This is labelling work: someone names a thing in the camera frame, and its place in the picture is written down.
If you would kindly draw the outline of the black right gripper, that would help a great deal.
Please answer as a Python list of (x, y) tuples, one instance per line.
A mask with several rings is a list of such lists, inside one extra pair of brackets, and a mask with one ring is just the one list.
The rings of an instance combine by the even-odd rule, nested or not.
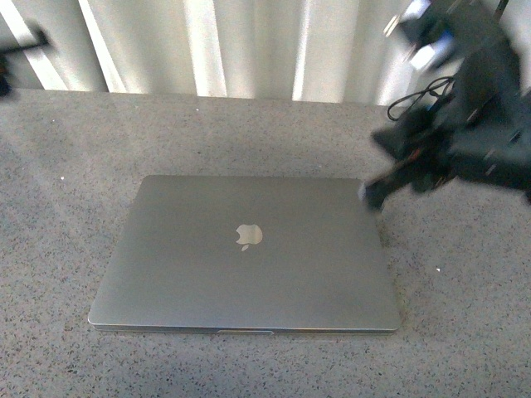
[(414, 1), (396, 26), (415, 67), (460, 67), (434, 104), (414, 104), (373, 133), (394, 164), (360, 185), (360, 201), (381, 211), (404, 187), (429, 192), (453, 178), (529, 192), (530, 97), (509, 32), (481, 1)]

